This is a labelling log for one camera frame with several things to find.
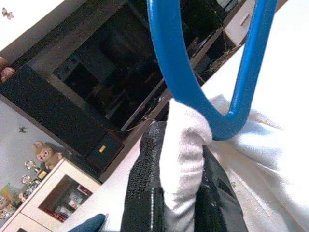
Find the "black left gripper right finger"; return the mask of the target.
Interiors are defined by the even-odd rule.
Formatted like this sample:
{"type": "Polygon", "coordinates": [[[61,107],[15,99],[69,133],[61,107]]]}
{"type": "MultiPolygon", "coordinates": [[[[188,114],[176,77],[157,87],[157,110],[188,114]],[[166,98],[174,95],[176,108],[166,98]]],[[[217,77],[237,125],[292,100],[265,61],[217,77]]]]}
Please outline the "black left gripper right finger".
{"type": "Polygon", "coordinates": [[[203,146],[204,166],[195,203],[196,232],[247,232],[243,211],[226,172],[203,146]]]}

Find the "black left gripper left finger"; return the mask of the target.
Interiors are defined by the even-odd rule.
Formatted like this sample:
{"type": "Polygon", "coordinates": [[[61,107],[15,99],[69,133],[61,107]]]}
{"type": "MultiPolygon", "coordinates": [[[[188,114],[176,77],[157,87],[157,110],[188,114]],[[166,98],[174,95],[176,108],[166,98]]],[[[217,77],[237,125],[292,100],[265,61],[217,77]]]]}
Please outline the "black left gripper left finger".
{"type": "Polygon", "coordinates": [[[140,140],[140,153],[130,170],[122,232],[162,232],[164,200],[160,183],[159,160],[166,122],[151,124],[140,140]]]}

